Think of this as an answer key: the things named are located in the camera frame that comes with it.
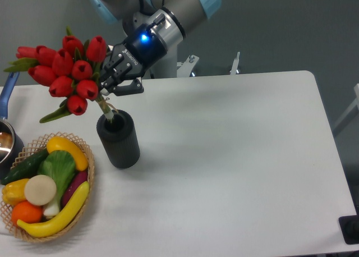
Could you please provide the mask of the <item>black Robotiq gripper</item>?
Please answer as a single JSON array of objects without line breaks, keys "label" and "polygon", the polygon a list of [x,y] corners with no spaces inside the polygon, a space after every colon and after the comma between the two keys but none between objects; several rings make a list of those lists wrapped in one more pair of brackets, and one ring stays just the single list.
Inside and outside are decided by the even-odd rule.
[{"label": "black Robotiq gripper", "polygon": [[109,61],[100,70],[100,91],[111,91],[118,97],[144,92],[142,77],[167,52],[155,31],[159,24],[142,24],[123,42],[108,45]]}]

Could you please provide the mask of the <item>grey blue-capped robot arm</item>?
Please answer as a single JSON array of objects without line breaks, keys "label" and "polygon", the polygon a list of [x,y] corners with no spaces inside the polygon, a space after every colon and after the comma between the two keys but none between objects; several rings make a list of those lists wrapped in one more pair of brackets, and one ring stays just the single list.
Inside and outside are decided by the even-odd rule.
[{"label": "grey blue-capped robot arm", "polygon": [[219,10],[222,0],[89,0],[109,24],[120,21],[125,39],[100,70],[99,92],[142,93],[141,78],[177,76],[177,46]]}]

